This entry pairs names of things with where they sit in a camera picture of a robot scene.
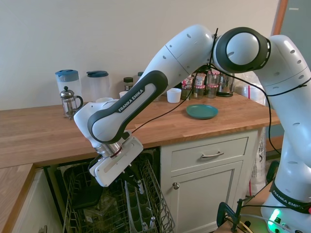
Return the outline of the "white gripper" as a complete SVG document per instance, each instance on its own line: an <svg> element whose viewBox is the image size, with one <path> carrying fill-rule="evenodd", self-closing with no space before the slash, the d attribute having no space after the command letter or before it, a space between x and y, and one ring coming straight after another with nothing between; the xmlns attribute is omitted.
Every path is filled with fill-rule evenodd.
<svg viewBox="0 0 311 233"><path fill-rule="evenodd" d="M143 151L143 145L136 137L129 136L126 140L122 139L114 144L101 144L95 150L100 158L90 166L89 172L100 186L107 187L115 179L116 182L127 181L137 186L137 176L131 167L128 167Z"/></svg>

